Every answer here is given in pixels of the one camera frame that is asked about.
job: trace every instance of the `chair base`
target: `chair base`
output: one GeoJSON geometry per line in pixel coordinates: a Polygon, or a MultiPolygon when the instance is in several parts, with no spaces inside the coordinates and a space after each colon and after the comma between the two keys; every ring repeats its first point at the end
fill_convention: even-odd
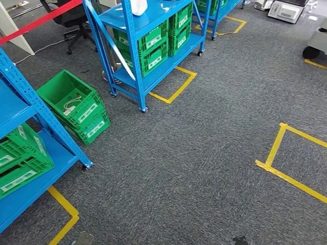
{"type": "Polygon", "coordinates": [[[79,27],[79,29],[63,33],[63,37],[66,41],[69,40],[68,36],[75,35],[75,37],[73,37],[73,39],[68,45],[67,54],[71,55],[72,47],[82,36],[84,37],[84,39],[88,39],[95,45],[94,40],[89,34],[91,32],[91,29],[85,28],[83,24],[79,24],[79,27]]]}

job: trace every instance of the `stacked green crates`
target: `stacked green crates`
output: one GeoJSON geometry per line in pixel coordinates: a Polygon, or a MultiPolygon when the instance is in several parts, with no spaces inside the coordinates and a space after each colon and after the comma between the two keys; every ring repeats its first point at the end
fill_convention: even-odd
{"type": "MultiPolygon", "coordinates": [[[[214,15],[217,13],[218,2],[219,2],[218,0],[211,1],[211,6],[210,8],[211,15],[214,15]]],[[[221,7],[224,7],[227,3],[227,0],[222,0],[221,3],[221,7]]],[[[199,3],[197,4],[197,8],[199,9],[199,11],[201,12],[205,12],[206,7],[207,7],[207,0],[199,0],[199,3]]]]}
{"type": "Polygon", "coordinates": [[[96,90],[67,70],[54,76],[37,93],[65,128],[86,146],[110,125],[96,90]]]}
{"type": "Polygon", "coordinates": [[[191,34],[193,3],[190,3],[169,18],[169,56],[175,56],[191,34]]]}
{"type": "MultiPolygon", "coordinates": [[[[140,74],[143,78],[167,59],[168,32],[168,21],[166,20],[137,40],[140,74]]],[[[127,34],[116,29],[113,29],[113,34],[118,49],[133,71],[133,62],[127,34]]]]}
{"type": "Polygon", "coordinates": [[[23,123],[0,139],[0,199],[53,167],[43,140],[23,123]]]}

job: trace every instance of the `yellow tape square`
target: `yellow tape square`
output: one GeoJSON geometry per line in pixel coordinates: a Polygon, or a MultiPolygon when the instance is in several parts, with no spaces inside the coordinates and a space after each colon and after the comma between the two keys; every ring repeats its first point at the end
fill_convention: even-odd
{"type": "Polygon", "coordinates": [[[304,59],[304,62],[307,63],[307,64],[311,64],[311,65],[315,65],[317,67],[323,68],[323,69],[327,69],[327,66],[325,66],[325,65],[318,64],[318,63],[316,63],[316,62],[313,62],[313,61],[311,61],[309,59],[304,59]]]}
{"type": "MultiPolygon", "coordinates": [[[[229,33],[217,33],[216,32],[215,34],[217,36],[223,36],[223,35],[226,35],[226,34],[236,34],[238,33],[240,29],[243,28],[243,26],[245,26],[246,24],[246,21],[245,20],[241,20],[241,19],[236,19],[236,18],[233,18],[233,17],[230,17],[230,16],[226,16],[225,18],[227,19],[231,19],[231,20],[235,20],[237,22],[241,23],[239,27],[237,27],[234,32],[229,32],[229,33]]],[[[197,30],[201,30],[201,27],[198,24],[195,27],[197,30]]],[[[212,31],[211,30],[207,30],[207,33],[212,33],[212,31]]]]}
{"type": "Polygon", "coordinates": [[[69,221],[49,243],[49,245],[57,245],[79,219],[79,212],[54,187],[50,186],[48,191],[72,216],[69,221]]]}
{"type": "Polygon", "coordinates": [[[181,92],[183,92],[183,90],[184,90],[186,87],[187,87],[190,82],[192,82],[192,80],[193,80],[197,75],[197,73],[187,70],[187,69],[184,69],[184,68],[181,68],[179,66],[175,67],[175,69],[189,74],[190,77],[187,78],[183,85],[180,86],[180,88],[177,89],[176,92],[174,92],[169,99],[165,99],[164,97],[162,97],[160,95],[157,95],[157,94],[153,93],[153,92],[150,92],[149,94],[151,96],[156,97],[157,99],[159,99],[161,101],[165,102],[167,104],[170,104],[170,103],[173,102],[175,98],[177,98],[178,95],[180,95],[181,92]]]}
{"type": "Polygon", "coordinates": [[[321,146],[323,146],[323,147],[325,147],[325,148],[327,148],[327,143],[321,141],[321,140],[315,138],[315,137],[313,137],[313,136],[310,136],[309,134],[306,134],[306,133],[304,133],[304,132],[301,132],[301,131],[292,128],[291,126],[288,126],[288,124],[280,123],[279,126],[280,126],[280,129],[278,132],[278,134],[277,134],[276,138],[275,139],[274,143],[271,147],[271,150],[269,153],[268,157],[267,158],[266,162],[263,163],[263,162],[261,162],[259,160],[255,160],[255,163],[257,164],[257,166],[261,167],[263,169],[265,169],[267,171],[269,171],[270,173],[273,173],[274,175],[280,177],[280,178],[282,178],[283,180],[285,180],[285,181],[287,181],[288,183],[291,183],[291,184],[292,184],[294,186],[300,188],[300,189],[301,189],[303,191],[307,192],[307,194],[312,195],[312,196],[313,196],[315,198],[317,198],[317,199],[319,199],[320,201],[327,203],[327,197],[325,197],[324,195],[318,193],[318,192],[316,192],[315,190],[313,190],[311,188],[305,186],[305,185],[304,185],[302,183],[300,183],[300,182],[298,182],[297,180],[295,180],[295,179],[293,179],[293,178],[292,178],[290,176],[285,175],[284,173],[282,173],[280,171],[278,171],[278,170],[272,167],[273,159],[275,158],[276,154],[277,153],[277,150],[279,147],[279,145],[282,143],[282,137],[284,136],[284,134],[285,134],[285,132],[286,130],[289,130],[289,131],[293,132],[295,134],[300,135],[301,137],[310,140],[312,142],[314,142],[314,143],[316,143],[316,144],[319,144],[319,145],[321,145],[321,146]]]}

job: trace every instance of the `red barrier tape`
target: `red barrier tape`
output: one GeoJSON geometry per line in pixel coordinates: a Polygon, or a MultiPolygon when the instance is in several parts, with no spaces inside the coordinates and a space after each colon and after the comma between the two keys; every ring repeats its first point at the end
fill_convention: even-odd
{"type": "Polygon", "coordinates": [[[6,37],[3,37],[3,38],[0,39],[0,45],[2,45],[2,44],[6,43],[8,41],[10,41],[13,38],[26,33],[26,32],[30,31],[32,29],[36,28],[38,26],[41,26],[45,22],[48,22],[48,21],[51,20],[53,18],[56,18],[56,17],[57,17],[60,14],[63,14],[68,10],[75,8],[76,6],[78,6],[81,3],[82,3],[82,0],[71,0],[66,4],[64,4],[61,7],[60,7],[60,8],[55,9],[54,11],[48,13],[48,14],[42,16],[39,19],[37,19],[35,21],[33,21],[32,23],[27,24],[24,27],[22,27],[22,28],[19,29],[18,31],[11,33],[11,34],[6,36],[6,37]]]}

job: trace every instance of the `white bottle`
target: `white bottle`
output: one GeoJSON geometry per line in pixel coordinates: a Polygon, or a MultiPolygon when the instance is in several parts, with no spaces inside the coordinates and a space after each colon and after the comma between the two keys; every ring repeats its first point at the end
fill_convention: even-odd
{"type": "Polygon", "coordinates": [[[134,15],[143,15],[147,8],[147,0],[131,0],[131,6],[134,15]]]}

